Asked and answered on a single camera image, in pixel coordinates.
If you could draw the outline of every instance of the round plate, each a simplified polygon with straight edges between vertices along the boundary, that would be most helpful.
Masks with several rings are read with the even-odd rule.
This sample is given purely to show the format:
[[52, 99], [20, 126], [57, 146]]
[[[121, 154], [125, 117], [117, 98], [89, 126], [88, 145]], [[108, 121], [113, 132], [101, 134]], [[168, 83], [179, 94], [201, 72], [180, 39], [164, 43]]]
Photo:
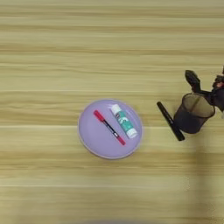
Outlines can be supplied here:
[[[138, 133], [136, 137], [129, 139], [126, 136], [110, 110], [113, 104], [118, 104], [126, 113], [126, 116]], [[121, 145], [104, 123], [95, 117], [94, 111], [96, 109], [99, 110], [118, 135], [122, 137], [126, 143], [125, 145]], [[78, 132], [80, 140], [95, 155], [102, 158], [116, 159], [127, 157], [137, 149], [142, 139], [143, 125], [135, 110], [125, 103], [116, 100], [100, 100], [88, 105], [80, 115]]]

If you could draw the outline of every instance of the black pen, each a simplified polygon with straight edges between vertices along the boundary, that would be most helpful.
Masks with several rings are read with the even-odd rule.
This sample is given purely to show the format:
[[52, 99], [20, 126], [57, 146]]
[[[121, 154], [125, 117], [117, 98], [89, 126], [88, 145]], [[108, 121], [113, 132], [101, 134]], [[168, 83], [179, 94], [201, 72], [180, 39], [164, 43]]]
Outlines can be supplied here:
[[168, 111], [165, 109], [164, 105], [162, 104], [161, 101], [157, 102], [157, 106], [160, 109], [161, 113], [163, 114], [165, 120], [168, 122], [168, 124], [171, 127], [172, 132], [174, 133], [174, 135], [176, 136], [176, 138], [179, 141], [183, 141], [185, 140], [184, 135], [182, 134], [182, 132], [180, 131], [179, 127], [175, 124], [175, 122], [172, 120], [171, 116], [169, 115]]

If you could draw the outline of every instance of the wooden table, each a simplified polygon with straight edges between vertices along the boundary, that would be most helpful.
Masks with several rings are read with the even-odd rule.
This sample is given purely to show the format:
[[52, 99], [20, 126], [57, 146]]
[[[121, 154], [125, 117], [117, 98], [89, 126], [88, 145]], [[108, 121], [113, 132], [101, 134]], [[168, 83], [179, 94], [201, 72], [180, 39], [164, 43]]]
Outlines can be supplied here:
[[[0, 0], [1, 223], [223, 224], [221, 113], [180, 143], [156, 106], [174, 114], [186, 69], [210, 90], [223, 57], [223, 0]], [[101, 98], [141, 116], [132, 156], [81, 145]]]

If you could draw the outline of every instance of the red pen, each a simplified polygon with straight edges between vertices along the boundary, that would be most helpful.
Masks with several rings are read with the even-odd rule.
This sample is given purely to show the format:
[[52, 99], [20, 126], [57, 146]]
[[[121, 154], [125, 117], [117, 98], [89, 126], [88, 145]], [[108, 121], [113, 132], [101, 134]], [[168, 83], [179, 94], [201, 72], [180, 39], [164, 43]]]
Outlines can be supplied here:
[[110, 130], [110, 132], [117, 138], [117, 140], [122, 144], [125, 145], [125, 142], [123, 139], [115, 132], [115, 130], [109, 125], [109, 123], [105, 120], [103, 115], [98, 111], [94, 111], [94, 115], [102, 122], [105, 124], [105, 126]]

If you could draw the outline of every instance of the glue stick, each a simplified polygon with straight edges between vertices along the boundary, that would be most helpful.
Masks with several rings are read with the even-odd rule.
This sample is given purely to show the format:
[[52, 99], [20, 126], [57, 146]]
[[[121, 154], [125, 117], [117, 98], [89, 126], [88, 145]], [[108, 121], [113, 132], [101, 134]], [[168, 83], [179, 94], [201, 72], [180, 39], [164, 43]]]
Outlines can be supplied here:
[[114, 104], [111, 107], [111, 111], [114, 114], [116, 120], [121, 125], [122, 129], [129, 138], [134, 138], [137, 136], [137, 131], [133, 127], [131, 121], [126, 117], [124, 111], [121, 110], [118, 104]]

